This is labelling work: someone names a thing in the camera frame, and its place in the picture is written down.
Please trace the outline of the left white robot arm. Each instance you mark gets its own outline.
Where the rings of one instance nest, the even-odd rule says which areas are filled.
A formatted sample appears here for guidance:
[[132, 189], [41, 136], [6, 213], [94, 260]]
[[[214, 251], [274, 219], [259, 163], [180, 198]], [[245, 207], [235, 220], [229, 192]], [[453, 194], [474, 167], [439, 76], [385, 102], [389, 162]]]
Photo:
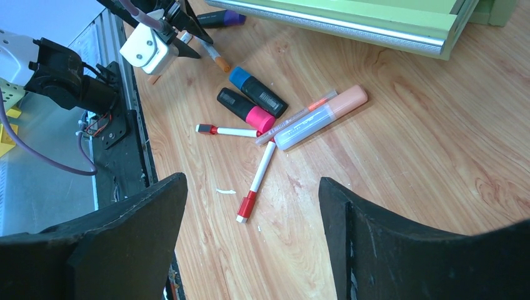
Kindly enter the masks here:
[[[148, 75], [162, 74], [177, 57], [200, 58], [178, 38], [181, 31], [213, 45], [188, 1], [154, 1], [148, 4], [150, 12], [132, 1], [102, 1], [102, 5], [134, 26], [119, 52]], [[115, 80], [83, 62], [72, 49], [9, 31], [1, 31], [1, 79], [47, 96], [64, 109], [106, 114], [118, 98]]]

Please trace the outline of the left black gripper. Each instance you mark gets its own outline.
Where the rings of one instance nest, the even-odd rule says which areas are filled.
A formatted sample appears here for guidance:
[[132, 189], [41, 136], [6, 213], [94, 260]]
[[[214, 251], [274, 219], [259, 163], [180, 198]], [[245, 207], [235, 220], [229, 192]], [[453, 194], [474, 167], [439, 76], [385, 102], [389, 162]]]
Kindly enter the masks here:
[[[102, 4], [106, 9], [110, 10], [111, 13], [119, 17], [122, 21], [129, 25], [138, 25], [139, 22], [135, 20], [129, 11], [120, 3], [120, 1], [112, 0], [97, 0], [99, 4]], [[132, 0], [140, 11], [144, 13], [150, 13], [158, 9], [164, 10], [164, 17], [167, 17], [167, 21], [171, 25], [177, 25], [180, 31], [187, 31], [193, 36], [201, 39], [209, 44], [214, 44], [214, 41], [209, 34], [200, 25], [200, 22], [193, 11], [189, 1], [187, 0]], [[189, 46], [190, 39], [175, 39], [174, 46], [178, 50], [178, 57], [201, 59], [201, 55]]]

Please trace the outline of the green drawer cabinet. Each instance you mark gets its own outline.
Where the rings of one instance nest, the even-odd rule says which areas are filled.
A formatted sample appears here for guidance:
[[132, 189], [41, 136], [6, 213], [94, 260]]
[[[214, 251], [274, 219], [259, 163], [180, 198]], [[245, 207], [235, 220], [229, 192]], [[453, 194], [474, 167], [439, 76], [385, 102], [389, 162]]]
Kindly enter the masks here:
[[505, 26], [517, 1], [260, 1], [207, 5], [303, 29], [448, 60], [468, 23]]

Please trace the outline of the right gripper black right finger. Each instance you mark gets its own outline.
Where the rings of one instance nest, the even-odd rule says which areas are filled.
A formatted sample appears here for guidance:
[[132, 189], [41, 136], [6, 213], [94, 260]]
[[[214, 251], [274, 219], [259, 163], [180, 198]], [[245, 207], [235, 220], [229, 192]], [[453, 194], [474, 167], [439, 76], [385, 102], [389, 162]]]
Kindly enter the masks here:
[[528, 299], [529, 221], [466, 236], [400, 216], [322, 177], [338, 299]]

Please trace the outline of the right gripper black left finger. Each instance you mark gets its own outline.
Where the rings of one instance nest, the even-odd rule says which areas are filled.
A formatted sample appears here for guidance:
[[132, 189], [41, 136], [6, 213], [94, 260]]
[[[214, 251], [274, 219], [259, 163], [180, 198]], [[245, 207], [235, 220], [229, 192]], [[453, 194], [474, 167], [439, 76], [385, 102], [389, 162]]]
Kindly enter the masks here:
[[35, 234], [1, 238], [2, 299], [161, 299], [188, 196], [177, 172]]

